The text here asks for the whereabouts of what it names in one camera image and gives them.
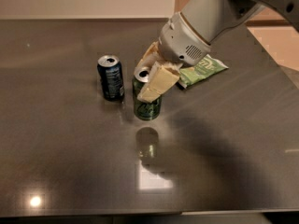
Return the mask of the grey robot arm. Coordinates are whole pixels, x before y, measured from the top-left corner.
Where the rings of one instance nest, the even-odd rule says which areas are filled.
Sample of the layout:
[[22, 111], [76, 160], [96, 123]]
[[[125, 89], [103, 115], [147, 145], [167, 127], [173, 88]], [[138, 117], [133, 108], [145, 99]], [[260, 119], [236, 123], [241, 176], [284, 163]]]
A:
[[190, 0], [162, 28], [138, 65], [135, 74], [147, 71], [137, 99], [150, 103], [179, 80], [183, 65], [198, 64], [224, 33], [269, 7], [299, 31], [299, 0]]

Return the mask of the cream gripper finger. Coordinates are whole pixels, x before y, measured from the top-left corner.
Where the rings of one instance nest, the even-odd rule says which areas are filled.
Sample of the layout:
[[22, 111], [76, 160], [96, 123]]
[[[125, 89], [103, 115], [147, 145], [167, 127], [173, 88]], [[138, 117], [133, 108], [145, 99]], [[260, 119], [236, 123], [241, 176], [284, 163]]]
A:
[[142, 71], [150, 72], [153, 65], [155, 65], [156, 62], [160, 63], [163, 60], [158, 45], [159, 42], [155, 41], [149, 46], [149, 48], [144, 53], [143, 57], [140, 59], [139, 63], [135, 67], [136, 74], [139, 74]]
[[149, 79], [142, 87], [137, 99], [152, 103], [172, 88], [179, 80], [181, 64], [155, 62], [149, 72]]

